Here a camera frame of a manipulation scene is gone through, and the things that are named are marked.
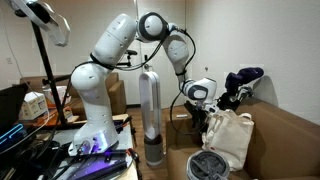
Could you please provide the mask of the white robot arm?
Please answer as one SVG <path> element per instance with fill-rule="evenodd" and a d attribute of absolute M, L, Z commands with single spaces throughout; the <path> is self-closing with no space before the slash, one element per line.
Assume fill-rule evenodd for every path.
<path fill-rule="evenodd" d="M 111 103 L 105 80 L 119 67 L 119 61 L 133 41 L 157 42 L 172 63 L 179 82 L 179 91 L 208 113 L 215 113 L 217 83 L 210 78 L 195 81 L 188 77 L 187 66 L 195 53 L 185 40 L 186 30 L 167 22 L 156 12 L 148 12 L 135 20 L 127 14 L 117 16 L 107 27 L 87 62 L 77 66 L 71 74 L 72 86 L 84 105 L 87 122 L 75 133 L 68 153 L 71 156 L 100 154 L 118 144 L 111 113 Z"/>

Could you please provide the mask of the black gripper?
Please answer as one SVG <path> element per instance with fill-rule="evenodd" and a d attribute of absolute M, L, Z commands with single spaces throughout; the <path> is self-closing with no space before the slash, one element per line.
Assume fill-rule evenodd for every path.
<path fill-rule="evenodd" d="M 206 131 L 208 123 L 206 122 L 207 114 L 205 111 L 191 104 L 189 101 L 184 103 L 184 107 L 192 115 L 192 127 L 199 131 Z"/>

